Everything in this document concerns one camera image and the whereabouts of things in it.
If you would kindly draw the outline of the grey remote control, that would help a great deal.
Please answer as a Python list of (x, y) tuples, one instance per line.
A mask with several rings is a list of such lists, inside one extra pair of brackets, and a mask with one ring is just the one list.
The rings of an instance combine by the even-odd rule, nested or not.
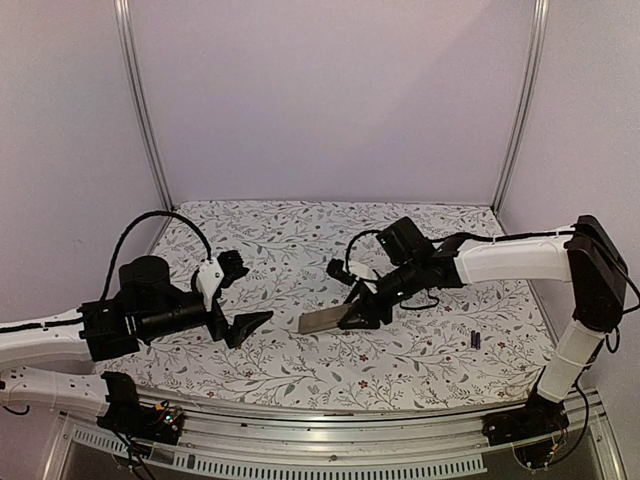
[(337, 328), (342, 318), (351, 310), (351, 304), (342, 304), (314, 312), (303, 313), (298, 321), (298, 333), (313, 334)]

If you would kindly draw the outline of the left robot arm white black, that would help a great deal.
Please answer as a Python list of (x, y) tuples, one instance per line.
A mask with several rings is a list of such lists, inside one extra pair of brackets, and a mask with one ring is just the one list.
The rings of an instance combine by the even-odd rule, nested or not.
[(38, 403), (97, 418), (109, 414), (126, 433), (141, 433), (149, 415), (128, 375), (73, 375), (45, 370), (43, 364), (118, 359), (161, 337), (199, 327), (234, 349), (273, 316), (263, 311), (226, 319), (221, 293), (247, 272), (239, 253), (227, 251), (204, 260), (185, 291), (172, 284), (167, 261), (147, 255), (120, 267), (120, 289), (111, 299), (2, 325), (2, 406)]

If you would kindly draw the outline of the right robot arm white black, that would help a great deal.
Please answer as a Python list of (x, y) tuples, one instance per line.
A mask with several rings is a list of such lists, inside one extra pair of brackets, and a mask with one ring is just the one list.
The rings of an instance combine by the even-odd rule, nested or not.
[(572, 320), (534, 387), (537, 398), (517, 415), (517, 427), (527, 436), (539, 435), (554, 422), (554, 404), (564, 400), (629, 312), (625, 296), (632, 282), (627, 265), (592, 215), (552, 231), (498, 237), (458, 232), (431, 239), (408, 217), (371, 233), (393, 271), (362, 273), (348, 256), (327, 266), (330, 277), (352, 289), (349, 308), (337, 322), (342, 330), (387, 325), (393, 307), (421, 291), (502, 280), (571, 283)]

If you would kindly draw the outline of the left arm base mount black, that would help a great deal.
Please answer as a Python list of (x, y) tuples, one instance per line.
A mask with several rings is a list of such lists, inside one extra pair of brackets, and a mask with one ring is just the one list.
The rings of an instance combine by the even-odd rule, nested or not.
[(97, 425), (122, 436), (177, 445), (184, 425), (184, 411), (163, 400), (154, 406), (140, 403), (136, 385), (124, 373), (105, 372), (107, 410)]

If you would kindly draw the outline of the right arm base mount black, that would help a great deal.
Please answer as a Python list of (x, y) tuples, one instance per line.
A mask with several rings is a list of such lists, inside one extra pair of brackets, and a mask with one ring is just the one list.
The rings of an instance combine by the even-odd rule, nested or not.
[(537, 393), (532, 393), (523, 406), (482, 418), (482, 434), (489, 445), (511, 445), (518, 463), (531, 470), (552, 463), (568, 427), (563, 402), (553, 403)]

